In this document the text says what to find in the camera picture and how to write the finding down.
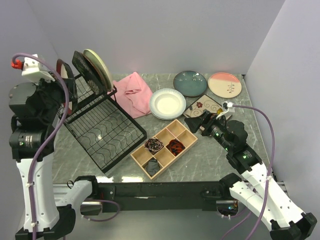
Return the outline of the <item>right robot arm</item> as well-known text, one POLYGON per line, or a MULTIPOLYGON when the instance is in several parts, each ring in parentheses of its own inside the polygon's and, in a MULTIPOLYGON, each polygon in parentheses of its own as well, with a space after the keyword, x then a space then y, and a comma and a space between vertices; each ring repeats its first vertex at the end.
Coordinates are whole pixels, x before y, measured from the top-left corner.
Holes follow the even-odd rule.
POLYGON ((220 180, 222 198, 239 200, 263 223, 273 240, 305 240, 317 219, 298 207, 268 174, 259 155, 247 144, 245 125, 238 120, 205 111, 198 117, 185 118, 192 133, 202 128, 202 136, 215 139, 227 152, 226 159, 238 172, 220 180))

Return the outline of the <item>teal glazed plate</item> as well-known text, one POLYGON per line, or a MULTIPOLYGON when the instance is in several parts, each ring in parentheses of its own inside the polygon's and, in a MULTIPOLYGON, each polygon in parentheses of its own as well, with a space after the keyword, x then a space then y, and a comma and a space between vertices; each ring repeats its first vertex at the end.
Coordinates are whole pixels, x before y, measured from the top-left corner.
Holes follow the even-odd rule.
POLYGON ((199 72, 186 70, 174 77, 173 87, 183 96, 195 98, 205 93, 208 83, 206 78, 199 72))

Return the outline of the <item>black square floral plate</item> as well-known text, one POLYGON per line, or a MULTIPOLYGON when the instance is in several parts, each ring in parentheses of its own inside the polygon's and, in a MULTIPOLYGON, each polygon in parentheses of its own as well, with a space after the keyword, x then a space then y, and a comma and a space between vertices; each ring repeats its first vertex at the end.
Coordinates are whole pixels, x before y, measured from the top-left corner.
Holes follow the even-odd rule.
POLYGON ((86 62, 86 59, 81 52, 76 50, 74 51, 72 64, 82 75, 86 84, 95 95, 101 95, 104 93, 105 88, 103 87, 101 81, 96 77, 95 73, 92 71, 90 65, 86 62))

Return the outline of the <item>white round plate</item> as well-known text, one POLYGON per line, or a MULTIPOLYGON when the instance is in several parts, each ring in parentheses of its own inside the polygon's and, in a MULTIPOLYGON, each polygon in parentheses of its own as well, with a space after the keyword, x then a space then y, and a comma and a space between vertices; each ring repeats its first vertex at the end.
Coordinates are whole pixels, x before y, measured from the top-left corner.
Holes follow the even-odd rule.
POLYGON ((177 90, 163 88, 154 92, 149 100, 150 111, 173 113, 186 110, 186 99, 177 90))

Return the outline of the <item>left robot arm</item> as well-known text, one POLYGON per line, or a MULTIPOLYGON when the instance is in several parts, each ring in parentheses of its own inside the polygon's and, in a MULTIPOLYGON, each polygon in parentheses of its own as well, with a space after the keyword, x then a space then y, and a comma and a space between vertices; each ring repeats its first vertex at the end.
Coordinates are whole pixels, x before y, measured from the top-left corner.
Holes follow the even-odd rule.
POLYGON ((79 176, 71 190, 55 201, 52 178, 55 135, 64 120, 53 121, 68 90, 60 83, 20 83, 9 92, 12 134, 9 145, 23 184, 23 227, 17 240, 58 240, 70 234, 85 199, 96 200, 100 188, 95 176, 79 176))

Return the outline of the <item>pink and cream plate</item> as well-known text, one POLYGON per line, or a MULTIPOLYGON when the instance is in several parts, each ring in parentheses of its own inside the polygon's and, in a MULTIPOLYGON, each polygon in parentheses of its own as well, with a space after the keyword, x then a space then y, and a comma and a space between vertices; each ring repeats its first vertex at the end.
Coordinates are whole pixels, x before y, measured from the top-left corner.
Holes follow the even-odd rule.
POLYGON ((234 98, 242 91, 240 80, 226 72, 211 75, 208 79, 208 87, 215 95, 226 99, 234 98))

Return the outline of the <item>black ribbed plate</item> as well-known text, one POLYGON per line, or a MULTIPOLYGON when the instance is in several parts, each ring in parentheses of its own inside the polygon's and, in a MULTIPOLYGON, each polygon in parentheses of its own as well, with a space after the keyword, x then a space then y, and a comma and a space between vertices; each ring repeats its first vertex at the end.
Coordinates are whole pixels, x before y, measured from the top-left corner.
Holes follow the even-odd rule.
POLYGON ((71 67, 60 58, 56 62, 56 71, 60 74, 68 89, 69 104, 67 115, 70 116, 78 106, 76 79, 71 67))

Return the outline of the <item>square patterned glass plate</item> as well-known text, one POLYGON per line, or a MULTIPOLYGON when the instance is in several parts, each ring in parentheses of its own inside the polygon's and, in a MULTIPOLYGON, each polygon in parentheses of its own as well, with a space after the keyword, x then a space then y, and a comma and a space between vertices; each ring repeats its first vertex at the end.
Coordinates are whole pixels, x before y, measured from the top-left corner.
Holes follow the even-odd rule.
POLYGON ((183 113, 183 116, 185 116, 186 118, 198 117, 204 111, 209 111, 211 113, 219 115, 223 112, 223 108, 213 98, 204 94, 186 108, 186 110, 183 113))

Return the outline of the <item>brown rimmed dark plate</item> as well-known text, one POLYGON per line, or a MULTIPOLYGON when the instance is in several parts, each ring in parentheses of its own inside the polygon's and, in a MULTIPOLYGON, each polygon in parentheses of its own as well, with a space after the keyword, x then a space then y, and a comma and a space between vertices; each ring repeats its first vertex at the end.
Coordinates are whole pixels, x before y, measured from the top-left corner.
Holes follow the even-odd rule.
POLYGON ((108 92, 108 86, 107 86, 107 83, 105 81, 105 78, 102 74, 102 72, 100 71, 100 69, 94 64, 94 62, 92 60, 90 60, 90 58, 86 55, 84 55, 84 57, 86 58, 86 60, 88 60, 90 62, 90 64, 92 65, 92 67, 95 69, 95 71, 97 72, 97 75, 99 76, 99 80, 101 82, 101 84, 103 85, 104 87, 104 91, 107 93, 108 92))

